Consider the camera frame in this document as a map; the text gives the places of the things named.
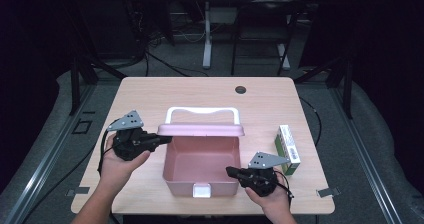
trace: gray metal bracket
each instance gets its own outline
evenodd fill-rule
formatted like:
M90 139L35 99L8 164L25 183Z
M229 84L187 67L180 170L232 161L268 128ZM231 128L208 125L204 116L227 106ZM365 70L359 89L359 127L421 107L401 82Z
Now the gray metal bracket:
M107 130L108 131L120 131L126 129L132 129L137 127L143 127L144 123L141 120L136 110L130 111L128 114L123 116L121 119L118 119L112 123Z
M317 190L317 194L318 196L320 196L321 198L326 197L326 196L338 196L341 194L340 190L338 187L336 188L327 188L327 189L323 189L323 190Z
M257 152L249 162L249 168L253 169L267 169L273 166L289 163L290 159L276 155L267 154L264 152Z

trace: cable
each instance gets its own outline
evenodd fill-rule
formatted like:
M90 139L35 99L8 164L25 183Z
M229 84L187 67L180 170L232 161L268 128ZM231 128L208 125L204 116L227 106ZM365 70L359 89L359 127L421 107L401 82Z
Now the cable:
M65 174L65 176L63 176L53 187L51 187L46 194L44 194L44 196L37 202L37 204L35 204L31 210L28 212L28 214L25 216L24 220L22 221L22 224L24 224L26 221L28 221L28 218L31 216L31 214L35 211L35 209L37 209L37 207L47 198L48 195L50 195L50 193L56 189L56 187L58 187L66 178L68 178L72 172L74 172L80 165L81 163L84 162L84 160L90 155L90 153L94 150L94 147L96 145L94 144L90 150L87 152L87 154L85 154L85 156L68 172Z
M150 52L146 51L146 54L148 54L149 56L153 57L154 59L156 59L157 61L161 62L162 64L164 64L165 66L167 66L168 68L170 68L171 70L177 72L178 74L185 76L185 77L191 77L190 75L187 75L183 72L180 72L178 69L181 70L185 70L185 71L192 71L192 72L199 72L204 74L205 76L209 76L208 74L206 74L205 72L201 72L201 71L196 71L196 70L191 70L191 69L186 69L186 68L182 68L182 67L176 67L173 65L168 64L167 62L165 62L164 60L159 59L158 57L156 57L155 55L151 54Z
M115 69L120 69L124 67L134 66L135 64L141 62L143 60L143 57L134 57L132 60L130 60L127 63L121 63L121 64L108 64L108 66L113 67Z
M144 51L144 57L146 58L146 73L144 76L149 76L149 57L147 56L146 50Z
M318 136L317 139L315 141L315 147L318 145L319 140L321 139L321 132L322 132L322 122L321 122L321 118L317 112L317 110L315 109L315 107L313 107L311 105L311 103L309 103L308 101L306 101L303 97L299 96L299 99L302 100L303 102L305 102L310 108L312 108L312 110L314 111L315 115L317 116L318 119L318 125L319 125L319 130L318 130Z
M199 10L200 15L202 16L203 21L205 20L205 16L203 15L202 8L200 8L200 5L198 2L196 2L197 9Z
M162 43L162 38L165 38L160 31L152 32L148 35L149 46L158 47Z
M99 166L97 168L97 171L99 172L99 176L102 175L103 158L104 158L105 154L108 151L110 151L111 149L113 149L113 146L112 146L112 147L108 148L107 150L104 150L105 149L106 137L107 137L108 133L109 132L107 130L105 130L105 132L103 133L102 142L100 143L100 161L99 161ZM118 219L116 219L116 217L113 215L112 210L110 210L110 212L109 212L109 218L112 219L112 221L115 224L120 224Z
M184 32L182 32L182 31L180 31L180 30L173 30L174 32L179 32L179 33L181 33L181 35L184 37L184 39L186 39L188 42L191 42L191 43L195 43L195 42L198 42L198 41L201 41L202 39L203 39L203 37L206 35L206 32L203 32L202 33L202 36L200 36L198 39L196 39L196 40L191 40L191 39L189 39L188 37L187 37L187 35L189 35L189 34L186 34L186 33L184 33Z
M286 181L287 187L285 187L284 185L282 185L279 182L276 182L276 183L272 182L272 183L276 184L277 186L279 186L279 187L283 188L285 191L287 191L287 196L289 197L289 206L291 206L291 201L294 198L294 196L293 196L293 193L290 191L289 181L287 180L287 177L282 172L280 172L280 171L275 171L275 172L280 174L284 178L284 180Z

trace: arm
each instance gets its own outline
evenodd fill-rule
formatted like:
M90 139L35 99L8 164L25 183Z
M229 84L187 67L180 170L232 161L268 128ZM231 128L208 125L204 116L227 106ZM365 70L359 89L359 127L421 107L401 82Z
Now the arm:
M283 184L283 178L277 174L278 182ZM274 192L266 197L260 197L251 188L246 187L249 198L262 207L264 214L273 224L295 224L296 221L290 212L287 192L280 187L276 187Z
M114 135L107 139L106 150L112 147ZM150 156L143 152L132 161L124 161L113 150L105 153L99 184L72 223L107 223L116 195L130 179L131 173Z

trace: wooden table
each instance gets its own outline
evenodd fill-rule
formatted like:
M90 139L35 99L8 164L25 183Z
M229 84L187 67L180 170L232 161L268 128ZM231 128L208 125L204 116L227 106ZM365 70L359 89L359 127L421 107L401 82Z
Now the wooden table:
M246 88L238 94L237 86ZM330 214L331 197L320 198L316 190L328 188L308 124L293 81L289 78L259 77L131 77L125 78L116 94L103 130L129 111L136 109L144 130L157 132L172 106L235 107L239 110L245 136L240 137L241 166L257 151L277 154L274 138L278 126L290 126L302 163L288 177L293 199L293 214ZM232 121L229 113L204 118L190 114L173 115L175 121ZM97 166L101 136L81 180L80 187L90 187L88 194L77 194L72 211L77 213L93 193L99 181ZM254 215L263 214L239 187L235 196L192 198L173 196L162 173L166 146L159 146L149 160L138 168L116 197L112 211L120 214L174 215Z

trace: finger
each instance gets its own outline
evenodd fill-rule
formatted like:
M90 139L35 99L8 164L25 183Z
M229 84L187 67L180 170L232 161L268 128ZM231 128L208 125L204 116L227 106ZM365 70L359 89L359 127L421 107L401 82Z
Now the finger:
M131 161L132 168L135 170L139 166L143 165L147 161L147 159L149 159L149 156L150 151L144 151L143 153L138 155L136 158L134 158L134 160Z
M276 175L277 175L277 180L278 180L278 182L281 184L281 185L286 185L286 183L284 182L284 179L283 179L283 173L280 171L280 170L278 170L277 168L275 168L274 167L274 171L275 171L275 173L276 173Z
M116 136L116 133L110 135L106 140L106 150L112 147L113 138Z
M247 196L249 196L250 200L252 200L255 203L258 203L258 201L261 197L258 196L258 194L255 191L252 190L252 188L246 187L245 191L246 191Z

